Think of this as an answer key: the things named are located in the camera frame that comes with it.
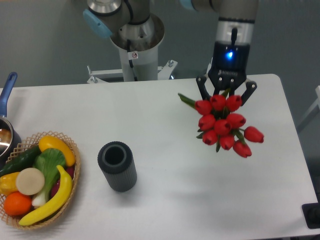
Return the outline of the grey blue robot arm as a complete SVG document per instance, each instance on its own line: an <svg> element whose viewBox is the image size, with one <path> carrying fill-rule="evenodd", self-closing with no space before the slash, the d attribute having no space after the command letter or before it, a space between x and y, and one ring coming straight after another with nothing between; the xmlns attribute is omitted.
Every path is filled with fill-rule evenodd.
<svg viewBox="0 0 320 240"><path fill-rule="evenodd" d="M205 82L210 80L214 93L228 90L230 95L246 86L241 100L246 102L257 88L247 78L246 68L256 20L256 0L183 0L191 11L218 13L213 56L207 72L197 78L204 100L210 98ZM126 82L167 80L177 63L158 65L158 47L164 35L164 24L150 11L148 0L90 0L83 18L92 31L111 39L118 48L123 79Z"/></svg>

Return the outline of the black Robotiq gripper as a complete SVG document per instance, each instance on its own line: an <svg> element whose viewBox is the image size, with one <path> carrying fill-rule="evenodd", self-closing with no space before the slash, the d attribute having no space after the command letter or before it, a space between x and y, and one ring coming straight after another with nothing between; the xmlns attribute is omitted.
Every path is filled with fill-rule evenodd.
<svg viewBox="0 0 320 240"><path fill-rule="evenodd" d="M209 101L212 97L205 86L208 78L214 86L215 95L227 89L233 93L245 82L246 89L241 95L242 106L255 92L257 83L246 80L254 25L253 19L218 19L211 68L208 75L200 75L195 79L203 100Z"/></svg>

